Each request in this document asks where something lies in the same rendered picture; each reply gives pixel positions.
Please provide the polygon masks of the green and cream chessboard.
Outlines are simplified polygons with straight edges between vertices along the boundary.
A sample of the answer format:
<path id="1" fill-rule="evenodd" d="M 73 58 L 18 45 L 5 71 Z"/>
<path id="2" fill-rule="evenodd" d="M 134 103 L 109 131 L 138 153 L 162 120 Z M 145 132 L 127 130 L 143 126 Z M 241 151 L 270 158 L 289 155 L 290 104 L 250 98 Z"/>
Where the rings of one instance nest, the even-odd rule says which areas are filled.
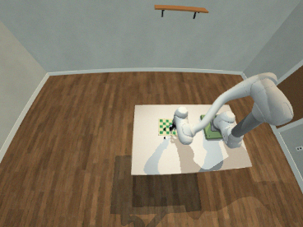
<path id="1" fill-rule="evenodd" d="M 158 122 L 158 135 L 159 136 L 177 136 L 177 131 L 174 129 L 172 131 L 172 134 L 170 134 L 169 125 L 173 123 L 172 118 L 159 118 Z M 165 131 L 164 128 L 166 127 Z"/>

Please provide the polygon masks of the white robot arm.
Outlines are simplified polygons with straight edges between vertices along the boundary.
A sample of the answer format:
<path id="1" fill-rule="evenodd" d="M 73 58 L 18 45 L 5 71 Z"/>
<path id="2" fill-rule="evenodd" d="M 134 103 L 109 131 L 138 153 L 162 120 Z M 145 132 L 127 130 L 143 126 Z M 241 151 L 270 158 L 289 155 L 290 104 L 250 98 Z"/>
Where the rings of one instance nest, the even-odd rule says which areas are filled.
<path id="1" fill-rule="evenodd" d="M 247 132 L 262 123 L 280 126 L 290 122 L 294 116 L 292 106 L 276 84 L 277 77 L 271 72 L 245 79 L 221 94 L 197 124 L 189 123 L 187 108 L 178 107 L 174 113 L 173 124 L 176 125 L 179 141 L 183 145 L 190 145 L 196 133 L 202 131 L 211 122 L 211 131 L 221 132 L 226 145 L 233 149 L 241 146 Z M 235 125 L 235 115 L 231 111 L 216 115 L 226 102 L 249 95 L 254 100 L 254 106 L 237 125 Z"/>

